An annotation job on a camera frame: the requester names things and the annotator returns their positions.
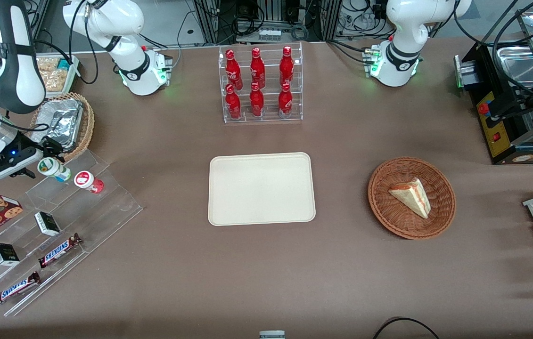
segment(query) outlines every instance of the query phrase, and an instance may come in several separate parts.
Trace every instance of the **aluminum foil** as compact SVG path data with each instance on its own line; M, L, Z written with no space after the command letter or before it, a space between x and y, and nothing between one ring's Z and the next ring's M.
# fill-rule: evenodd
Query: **aluminum foil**
M84 108L76 99L47 101L40 107L36 124L48 124L47 131L34 132L33 141L39 142L45 135L63 146L65 153L76 148L76 139Z

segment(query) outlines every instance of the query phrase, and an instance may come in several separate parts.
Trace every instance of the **sandwich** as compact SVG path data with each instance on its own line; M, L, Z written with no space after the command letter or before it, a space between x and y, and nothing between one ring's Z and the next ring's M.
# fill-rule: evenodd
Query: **sandwich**
M389 193L423 219L427 219L428 213L432 210L426 191L418 178L390 187Z

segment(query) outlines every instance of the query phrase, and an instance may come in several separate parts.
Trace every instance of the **brown tablecloth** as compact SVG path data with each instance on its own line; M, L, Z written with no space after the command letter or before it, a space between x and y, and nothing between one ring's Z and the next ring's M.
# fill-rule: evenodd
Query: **brown tablecloth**
M145 210L21 314L0 309L0 338L370 338L400 315L443 338L533 338L533 223L521 206L533 165L490 165L454 85L453 56L470 47L433 39L410 83L387 88L329 45L305 43L304 121L251 126L222 122L217 48L185 50L172 85L149 97L100 54L98 82L77 86L96 115L90 148ZM82 61L89 77L92 59ZM280 152L310 155L316 218L211 226L210 160ZM367 180L398 156L429 161L454 187L458 212L438 238L400 239L370 212ZM0 193L36 182L8 178Z

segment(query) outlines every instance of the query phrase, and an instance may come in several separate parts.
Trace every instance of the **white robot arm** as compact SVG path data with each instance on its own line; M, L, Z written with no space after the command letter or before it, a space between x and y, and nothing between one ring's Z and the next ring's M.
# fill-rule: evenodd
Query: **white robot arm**
M19 114L33 112L46 92L22 0L0 0L0 57L0 107ZM34 150L20 152L30 143L0 115L0 178L25 169L39 156Z
M88 36L109 52L132 93L148 95L169 84L171 58L145 51L132 36L139 34L144 26L143 12L134 2L66 1L63 18L75 32Z
M389 0L385 11L396 33L372 47L370 76L391 87L408 83L428 39L425 24L445 21L453 11L461 17L470 5L471 0Z

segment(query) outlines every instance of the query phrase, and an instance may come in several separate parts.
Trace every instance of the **round wicker basket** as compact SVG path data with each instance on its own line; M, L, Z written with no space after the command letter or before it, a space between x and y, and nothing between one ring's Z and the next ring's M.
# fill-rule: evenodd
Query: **round wicker basket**
M70 161L77 155L79 155L81 152L86 150L88 148L88 145L90 144L90 140L92 139L92 129L94 129L94 112L92 111L92 107L90 107L90 104L88 104L88 101L83 96L77 93L62 94L57 97L47 98L47 101L66 99L76 99L84 105L84 111L82 112L82 121L80 122L80 130L78 131L76 140L76 148L72 152L63 154L63 158L66 161ZM34 116L32 118L33 122L36 122L39 112L40 108L34 111Z
M415 214L388 189L419 178L432 206L428 219ZM414 157L399 157L379 165L368 186L369 204L378 220L394 234L407 239L434 238L453 222L457 202L444 174L430 163Z

